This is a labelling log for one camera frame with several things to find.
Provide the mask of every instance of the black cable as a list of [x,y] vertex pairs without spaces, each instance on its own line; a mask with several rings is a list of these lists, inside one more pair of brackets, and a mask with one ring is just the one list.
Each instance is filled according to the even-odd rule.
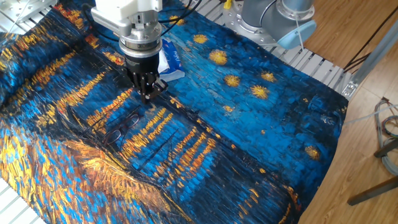
[[358,58],[358,59],[356,59],[355,61],[353,61],[351,64],[353,64],[353,63],[356,63],[356,62],[358,62],[358,61],[360,61],[360,60],[362,60],[362,59],[368,59],[368,57],[369,57],[369,55],[370,55],[371,53],[368,53],[367,55],[365,55],[365,56],[363,56],[363,57],[360,57],[360,58]]
[[170,31],[175,25],[177,25],[177,23],[183,18],[183,16],[189,15],[190,13],[192,13],[192,11],[194,11],[194,10],[199,6],[199,4],[201,3],[201,0],[198,1],[198,3],[195,5],[195,7],[194,7],[188,14],[185,14],[185,13],[187,13],[188,8],[191,6],[191,3],[192,3],[192,0],[189,0],[189,3],[188,3],[188,5],[186,6],[186,8],[185,8],[185,10],[184,10],[184,12],[183,12],[183,14],[182,14],[182,16],[180,16],[179,18],[177,18],[177,20],[173,23],[173,25],[171,25],[169,28],[167,28],[167,30],[165,30],[161,36],[165,35],[165,34],[166,34],[168,31]]
[[198,3],[195,5],[195,7],[193,7],[193,8],[188,12],[188,14],[186,14],[186,15],[183,14],[183,15],[182,15],[181,17],[179,17],[179,18],[168,19],[168,20],[159,21],[159,22],[160,22],[160,23],[168,23],[168,22],[175,22],[175,21],[179,21],[179,20],[181,20],[181,19],[184,19],[185,17],[189,16],[193,11],[195,11],[195,9],[196,9],[197,7],[199,7],[200,3],[201,3],[201,0],[199,0]]
[[355,61],[351,62],[351,64],[354,64],[354,63],[355,63],[355,64],[354,64],[353,66],[350,66],[349,68],[346,68],[346,70],[344,70],[344,73],[347,73],[348,71],[350,71],[351,69],[353,69],[353,68],[356,67],[357,65],[363,63],[366,59],[368,59],[368,57],[369,57],[370,54],[371,54],[371,53],[368,53],[367,55],[365,55],[365,56],[363,56],[363,57],[360,57],[360,58],[356,59]]
[[115,41],[115,42],[119,42],[118,39],[114,39],[114,38],[112,38],[112,37],[108,37],[107,35],[105,35],[105,34],[103,34],[102,32],[100,32],[100,31],[94,26],[93,22],[88,18],[87,13],[86,13],[86,10],[87,10],[87,9],[90,10],[90,9],[92,9],[93,7],[94,7],[94,6],[91,6],[91,5],[87,4],[87,3],[84,3],[84,4],[81,5],[81,11],[82,11],[82,13],[83,13],[85,19],[87,19],[87,21],[88,21],[88,23],[90,24],[90,26],[93,28],[93,30],[94,30],[95,32],[97,32],[99,35],[105,37],[106,39],[112,40],[112,41]]
[[360,61],[358,61],[357,63],[355,63],[354,65],[350,66],[349,68],[344,70],[344,73],[347,73],[348,71],[350,71],[351,69],[355,68],[356,66],[360,65],[361,63],[363,63],[366,60],[366,58],[361,59]]
[[183,9],[168,9],[168,10],[161,10],[160,12],[182,11],[182,10],[185,10],[185,9],[186,9],[186,7],[183,8]]
[[347,63],[347,65],[344,67],[344,70],[346,70],[350,65],[352,65],[355,60],[355,58],[365,49],[365,47],[372,41],[374,36],[380,31],[380,29],[384,26],[384,24],[398,11],[398,6],[387,16],[387,18],[381,23],[381,25],[376,29],[376,31],[373,33],[373,35],[369,38],[369,40],[362,46],[362,48],[356,53],[356,55]]

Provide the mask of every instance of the metal bar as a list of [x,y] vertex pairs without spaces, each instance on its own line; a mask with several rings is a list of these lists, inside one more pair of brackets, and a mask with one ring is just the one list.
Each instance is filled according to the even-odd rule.
[[39,23],[39,21],[40,20],[42,20],[44,18],[44,16],[43,15],[41,15],[40,13],[37,13],[36,15],[34,15],[34,16],[32,16],[32,20],[35,22],[35,23]]
[[345,89],[346,85],[351,80],[351,76],[352,76],[352,74],[349,73],[349,72],[343,73],[343,78],[341,79],[341,81],[338,84],[338,86],[336,86],[336,88],[335,88],[336,92],[338,92],[338,93],[342,93],[343,92],[343,90]]
[[34,224],[34,223],[36,223],[36,221],[37,221],[37,220],[40,220],[40,217],[36,217],[36,218],[34,218],[34,219],[33,219],[33,221],[31,221],[31,222],[30,222],[30,224]]
[[389,144],[386,144],[384,147],[382,147],[381,149],[377,150],[374,153],[374,156],[376,156],[377,158],[381,158],[385,155],[387,155],[387,153],[393,149],[396,149],[398,147],[398,139],[394,139],[392,142],[390,142]]
[[292,50],[288,50],[285,55],[282,56],[281,60],[285,61],[290,65],[293,62],[294,58],[299,54],[301,50],[301,46],[297,46]]
[[[9,32],[12,25],[14,25],[14,23],[0,12],[0,27],[2,30]],[[17,25],[12,28],[11,32],[14,34],[25,34],[25,31]]]
[[22,212],[22,214],[20,214],[18,217],[16,217],[16,219],[14,221],[11,221],[10,224],[11,223],[15,223],[15,224],[30,223],[33,220],[35,220],[36,218],[39,218],[39,217],[37,216],[35,211],[33,211],[33,209],[31,209],[29,207],[27,210]]
[[339,81],[339,79],[341,78],[341,75],[343,74],[343,69],[340,69],[337,74],[333,77],[333,79],[330,81],[328,87],[335,89],[335,85],[337,84],[337,82]]
[[0,211],[6,208],[15,198],[18,198],[17,192],[15,192],[12,188],[6,190],[0,196]]
[[347,203],[351,206],[357,205],[361,202],[376,197],[380,194],[386,193],[397,187],[398,187],[398,177],[394,177],[377,186],[372,187],[369,190],[365,190],[364,192],[357,194],[354,197],[351,197],[350,199],[348,199]]
[[217,18],[214,22],[221,26],[224,25],[224,22],[222,20],[222,15],[220,15],[220,17]]
[[308,49],[304,49],[303,51],[301,51],[301,53],[298,56],[296,56],[296,58],[292,61],[290,66],[295,68],[300,63],[301,59],[304,58],[304,56],[307,54],[307,52],[308,52]]
[[[4,15],[7,19],[9,19],[12,23],[15,22],[14,19],[11,19],[10,17],[8,17],[7,15]],[[22,30],[24,30],[25,32],[27,32],[28,30],[30,30],[31,27],[29,27],[27,24],[25,24],[24,22],[15,24],[15,26],[20,27]]]
[[2,178],[0,178],[0,192],[8,188],[8,184],[6,181],[4,181]]
[[199,6],[197,7],[197,11],[199,11],[209,0],[202,0]]
[[271,47],[271,49],[269,50],[270,53],[273,53],[273,51],[276,49],[276,47]]
[[332,79],[336,76],[337,72],[340,71],[341,68],[339,66],[335,66],[331,72],[325,77],[324,80],[322,80],[322,83],[324,83],[325,85],[329,85],[330,82],[332,81]]
[[219,0],[210,0],[209,3],[206,6],[203,6],[203,8],[199,9],[198,12],[199,14],[206,16],[219,4],[220,4]]
[[285,53],[286,49],[284,49],[283,47],[277,47],[274,51],[272,51],[272,54],[277,57],[280,58],[280,56],[282,56]]
[[218,16],[220,16],[222,13],[223,13],[223,5],[220,3],[208,15],[206,15],[206,17],[207,17],[207,19],[213,21]]
[[10,223],[12,220],[16,219],[25,208],[28,208],[26,202],[18,197],[14,203],[10,204],[10,206],[0,214],[0,220],[2,223]]
[[56,4],[57,0],[40,0],[40,1],[20,1],[20,0],[2,0],[0,11],[18,23],[25,22],[33,15],[43,10],[50,4]]
[[309,76],[312,76],[312,74],[314,74],[319,67],[319,64],[322,60],[323,58],[321,58],[319,55],[314,55],[311,60],[306,64],[306,66],[303,67],[302,72],[306,73]]
[[359,68],[352,82],[360,84],[398,40],[398,20]]
[[296,64],[296,66],[294,66],[297,70],[302,70],[302,68],[304,67],[304,65],[307,64],[308,60],[310,59],[312,55],[312,52],[307,50],[307,53],[305,53],[305,55],[301,58],[301,60],[298,62],[298,64]]
[[333,68],[333,63],[325,60],[319,67],[319,69],[313,74],[313,78],[322,82],[331,72]]
[[38,217],[38,219],[36,219],[36,221],[33,224],[46,224],[46,223],[43,221],[43,219]]
[[25,21],[25,24],[27,24],[28,26],[30,26],[30,28],[33,28],[33,27],[36,26],[36,24],[35,24],[34,22],[30,21],[30,20],[26,20],[26,21]]

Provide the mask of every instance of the blue fabric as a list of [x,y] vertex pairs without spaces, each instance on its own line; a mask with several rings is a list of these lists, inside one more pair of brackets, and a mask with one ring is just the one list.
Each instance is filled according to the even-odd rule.
[[[141,105],[118,44],[93,33],[81,4],[3,34],[2,178],[47,223],[297,223],[347,100],[194,12],[166,35],[186,76]],[[160,18],[181,7],[169,1]],[[105,145],[134,109],[137,124]]]

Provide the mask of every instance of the yellow star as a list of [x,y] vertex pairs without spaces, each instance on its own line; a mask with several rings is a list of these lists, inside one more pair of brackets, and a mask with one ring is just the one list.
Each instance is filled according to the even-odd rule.
[[255,85],[251,88],[251,91],[252,91],[253,95],[256,96],[257,98],[260,98],[260,99],[268,98],[269,90],[267,90],[266,87]]
[[[177,18],[178,18],[178,16],[170,16],[169,19],[177,19]],[[180,19],[180,20],[177,22],[177,25],[178,25],[178,26],[184,25],[184,24],[185,24],[185,20],[183,20],[183,19]]]
[[228,61],[226,53],[222,50],[214,50],[210,53],[210,59],[216,62],[217,65],[225,65]]
[[274,77],[274,74],[272,74],[272,73],[263,73],[263,74],[261,74],[261,77],[269,82],[276,81],[276,78]]
[[224,109],[228,112],[232,112],[234,111],[234,109],[232,109],[230,106],[224,106]]
[[305,152],[311,157],[311,159],[318,161],[320,158],[320,153],[314,146],[309,146],[305,148]]
[[234,76],[234,75],[227,75],[224,78],[224,82],[231,86],[231,87],[238,87],[239,83],[241,82],[241,80],[239,79],[239,77]]
[[198,44],[204,44],[207,40],[208,40],[207,36],[202,34],[198,34],[193,37],[193,41],[195,41]]

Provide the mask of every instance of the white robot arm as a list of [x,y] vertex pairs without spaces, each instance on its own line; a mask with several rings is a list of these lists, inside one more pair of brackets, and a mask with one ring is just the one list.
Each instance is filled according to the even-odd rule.
[[95,22],[119,36],[120,49],[126,55],[126,75],[143,103],[167,88],[157,72],[162,49],[157,13],[161,10],[162,0],[96,0],[91,9]]

